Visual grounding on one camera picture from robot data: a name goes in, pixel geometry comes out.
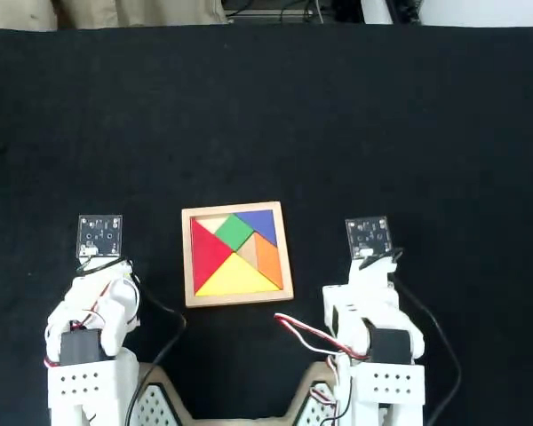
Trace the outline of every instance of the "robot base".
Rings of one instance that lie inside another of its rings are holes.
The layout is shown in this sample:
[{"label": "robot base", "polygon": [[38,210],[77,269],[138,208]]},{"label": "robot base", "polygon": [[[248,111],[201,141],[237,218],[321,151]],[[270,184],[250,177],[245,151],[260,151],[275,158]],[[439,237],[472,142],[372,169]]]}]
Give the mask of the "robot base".
[{"label": "robot base", "polygon": [[[140,365],[141,372],[147,368],[147,364]],[[330,389],[335,384],[331,370],[323,362],[315,362],[308,368],[284,417],[257,420],[194,420],[160,367],[154,370],[147,382],[149,385],[135,410],[138,426],[240,426],[250,423],[257,426],[313,426],[334,416],[332,408],[318,403],[309,393],[310,388],[314,386],[322,394],[330,395]]]}]

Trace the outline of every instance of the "green square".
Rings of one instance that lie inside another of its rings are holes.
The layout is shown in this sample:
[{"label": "green square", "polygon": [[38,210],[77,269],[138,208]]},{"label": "green square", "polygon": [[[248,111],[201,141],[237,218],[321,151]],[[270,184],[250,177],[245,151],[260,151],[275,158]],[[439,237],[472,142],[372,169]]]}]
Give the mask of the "green square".
[{"label": "green square", "polygon": [[229,215],[225,223],[215,232],[215,236],[237,251],[252,235],[252,228],[239,217]]}]

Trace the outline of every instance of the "pink triangle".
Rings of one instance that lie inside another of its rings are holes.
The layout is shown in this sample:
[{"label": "pink triangle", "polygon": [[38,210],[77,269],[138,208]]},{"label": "pink triangle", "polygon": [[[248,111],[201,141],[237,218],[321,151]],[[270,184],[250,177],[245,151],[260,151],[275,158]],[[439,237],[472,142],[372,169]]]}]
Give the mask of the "pink triangle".
[{"label": "pink triangle", "polygon": [[207,229],[191,220],[192,234],[192,271],[194,275],[194,294],[205,281],[231,256],[233,250]]}]

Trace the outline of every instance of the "tangram puzzle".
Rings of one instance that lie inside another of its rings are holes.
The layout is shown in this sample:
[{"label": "tangram puzzle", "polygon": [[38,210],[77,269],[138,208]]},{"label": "tangram puzzle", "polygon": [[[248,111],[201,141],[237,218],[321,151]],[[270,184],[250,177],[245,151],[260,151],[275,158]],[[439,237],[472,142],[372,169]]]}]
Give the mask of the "tangram puzzle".
[{"label": "tangram puzzle", "polygon": [[280,202],[182,210],[186,306],[293,297]]}]

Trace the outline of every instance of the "black background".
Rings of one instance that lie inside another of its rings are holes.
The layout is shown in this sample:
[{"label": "black background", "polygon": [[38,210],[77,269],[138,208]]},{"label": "black background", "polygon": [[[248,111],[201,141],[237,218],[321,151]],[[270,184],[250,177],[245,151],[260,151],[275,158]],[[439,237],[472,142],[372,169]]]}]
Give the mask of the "black background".
[{"label": "black background", "polygon": [[[144,282],[182,307],[180,210],[282,202],[295,299],[185,310],[164,367],[197,418],[281,415],[322,324],[346,217],[388,215],[399,277],[464,368],[440,425],[533,425],[533,29],[0,31],[0,424],[47,424],[43,330],[79,214],[124,215]],[[427,318],[433,406],[454,371]],[[127,345],[173,332],[149,305]]]}]

